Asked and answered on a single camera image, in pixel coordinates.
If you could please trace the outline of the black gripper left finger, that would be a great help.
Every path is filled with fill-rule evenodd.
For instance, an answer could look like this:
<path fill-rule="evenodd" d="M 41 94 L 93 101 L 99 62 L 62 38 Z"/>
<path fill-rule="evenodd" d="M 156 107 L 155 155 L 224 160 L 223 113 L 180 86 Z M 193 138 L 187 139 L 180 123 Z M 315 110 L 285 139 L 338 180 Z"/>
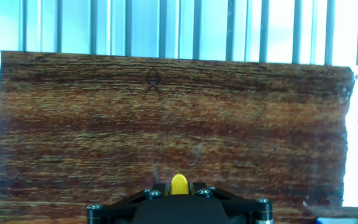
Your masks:
<path fill-rule="evenodd" d="M 110 205 L 87 206 L 87 224 L 115 223 L 119 218 L 132 218 L 144 202 L 170 195 L 170 184 L 153 184 L 151 189 L 140 190 Z"/>

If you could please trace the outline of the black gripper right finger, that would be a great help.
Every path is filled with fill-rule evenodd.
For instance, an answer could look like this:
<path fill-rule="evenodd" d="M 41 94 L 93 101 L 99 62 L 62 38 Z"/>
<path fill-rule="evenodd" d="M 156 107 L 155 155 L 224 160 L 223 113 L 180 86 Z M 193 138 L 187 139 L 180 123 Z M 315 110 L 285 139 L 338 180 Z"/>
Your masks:
<path fill-rule="evenodd" d="M 226 190 L 208 187 L 205 182 L 191 182 L 192 195 L 216 199 L 232 223 L 273 224 L 273 206 L 267 198 L 246 199 Z"/>

